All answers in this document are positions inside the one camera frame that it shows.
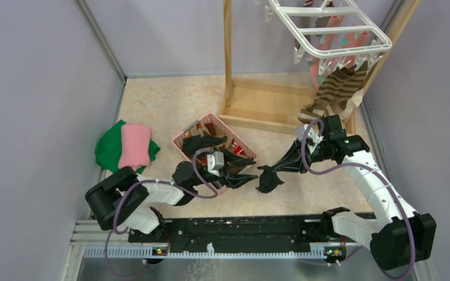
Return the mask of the black sock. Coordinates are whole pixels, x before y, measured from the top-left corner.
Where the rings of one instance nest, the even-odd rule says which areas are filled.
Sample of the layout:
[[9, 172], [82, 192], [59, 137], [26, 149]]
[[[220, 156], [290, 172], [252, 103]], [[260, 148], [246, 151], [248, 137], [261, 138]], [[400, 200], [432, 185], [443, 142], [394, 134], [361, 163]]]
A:
[[182, 152], [191, 158], [199, 149], [221, 146], [226, 137], [195, 135], [183, 139]]
[[258, 170], [262, 173], [259, 176], [259, 186], [256, 188], [260, 193], [270, 193], [278, 186], [283, 185], [284, 182], [278, 177], [277, 171], [273, 166], [259, 166]]

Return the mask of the white clip hanger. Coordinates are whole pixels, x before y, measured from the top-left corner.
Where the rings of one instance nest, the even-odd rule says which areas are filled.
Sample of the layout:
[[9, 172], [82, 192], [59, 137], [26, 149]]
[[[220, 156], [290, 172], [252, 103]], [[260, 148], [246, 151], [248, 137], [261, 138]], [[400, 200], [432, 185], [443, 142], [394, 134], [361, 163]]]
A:
[[[335, 68], [360, 66], [364, 61], [373, 66], [391, 50], [393, 43], [382, 24], [392, 1], [315, 1], [311, 8], [304, 8], [304, 2], [254, 2], [264, 14], [265, 43], [281, 53], [282, 71], [308, 70], [326, 76]], [[299, 28], [301, 17], [310, 17], [312, 26], [322, 17], [326, 27]]]

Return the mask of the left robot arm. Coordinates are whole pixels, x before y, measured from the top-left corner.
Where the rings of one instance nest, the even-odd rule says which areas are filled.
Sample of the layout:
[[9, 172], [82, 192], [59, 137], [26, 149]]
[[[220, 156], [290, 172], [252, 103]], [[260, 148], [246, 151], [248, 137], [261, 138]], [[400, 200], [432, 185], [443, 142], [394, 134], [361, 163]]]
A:
[[183, 206], [195, 198], [214, 199], [219, 195], [217, 186], [236, 189], [257, 179], [234, 172], [255, 163], [226, 149], [199, 149], [191, 160], [177, 165], [170, 180], [145, 177], [123, 167], [90, 188], [85, 199], [102, 230], [120, 234], [122, 226], [157, 242], [165, 227], [154, 204]]

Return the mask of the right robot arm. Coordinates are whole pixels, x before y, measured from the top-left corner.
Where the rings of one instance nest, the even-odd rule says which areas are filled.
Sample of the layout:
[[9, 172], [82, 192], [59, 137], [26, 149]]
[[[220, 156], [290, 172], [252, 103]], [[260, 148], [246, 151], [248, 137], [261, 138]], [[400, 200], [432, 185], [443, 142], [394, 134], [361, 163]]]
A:
[[342, 169], [370, 205], [376, 222], [344, 207], [322, 214], [320, 233], [327, 241], [350, 238], [367, 248], [384, 271], [413, 267], [430, 258], [437, 223], [402, 198], [376, 163], [359, 135], [347, 135], [338, 115], [297, 127], [297, 139], [273, 166], [261, 167], [259, 191], [270, 192], [283, 181], [279, 172], [324, 175]]

